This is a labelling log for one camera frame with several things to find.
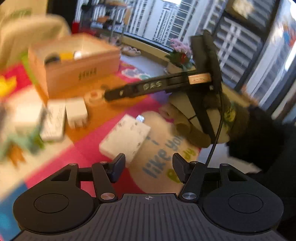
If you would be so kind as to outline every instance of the sky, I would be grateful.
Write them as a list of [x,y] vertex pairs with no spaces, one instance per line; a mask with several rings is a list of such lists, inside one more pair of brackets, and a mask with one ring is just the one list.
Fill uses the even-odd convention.
[[173,2],[173,3],[178,4],[178,5],[181,2],[181,0],[164,0],[164,1],[166,1],[166,2]]

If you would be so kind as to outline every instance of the metal screw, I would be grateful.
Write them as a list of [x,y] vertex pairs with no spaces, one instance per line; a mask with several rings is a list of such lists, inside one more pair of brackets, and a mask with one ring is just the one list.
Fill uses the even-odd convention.
[[101,195],[101,198],[104,200],[112,200],[113,198],[115,198],[115,194],[111,192],[105,192]]
[[193,199],[196,199],[196,194],[193,192],[186,192],[186,193],[183,193],[182,197],[187,200],[193,200]]

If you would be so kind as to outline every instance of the white floor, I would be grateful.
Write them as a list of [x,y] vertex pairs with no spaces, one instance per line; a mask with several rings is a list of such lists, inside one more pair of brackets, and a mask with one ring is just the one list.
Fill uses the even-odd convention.
[[[152,77],[164,75],[164,66],[155,63],[154,61],[144,57],[144,56],[137,56],[137,57],[128,57],[125,55],[121,56],[121,60],[131,64],[140,70],[146,72],[147,74],[151,75]],[[206,149],[202,149],[198,161],[205,163],[207,160],[207,156],[210,152],[212,146]],[[247,172],[258,172],[260,171],[259,168],[256,166],[249,164],[247,162],[241,161],[236,158],[232,158],[228,156],[228,148],[226,144],[218,144],[215,148],[215,152],[211,158],[209,163],[209,167],[219,167],[221,163],[228,163],[240,170],[243,173]]]

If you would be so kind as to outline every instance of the open box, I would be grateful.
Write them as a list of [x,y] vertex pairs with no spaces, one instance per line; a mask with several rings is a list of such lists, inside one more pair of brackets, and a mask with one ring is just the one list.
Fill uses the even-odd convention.
[[[82,53],[81,59],[47,65],[44,63],[54,54],[75,51]],[[74,34],[32,45],[28,51],[28,59],[41,88],[51,98],[56,93],[85,81],[116,73],[120,49],[89,34]]]

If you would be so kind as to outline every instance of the yellow pattern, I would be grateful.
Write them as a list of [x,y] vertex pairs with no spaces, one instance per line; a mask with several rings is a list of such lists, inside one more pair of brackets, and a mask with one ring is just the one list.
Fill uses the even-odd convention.
[[4,97],[13,92],[16,86],[17,78],[15,76],[8,80],[6,80],[4,76],[0,76],[0,97]]

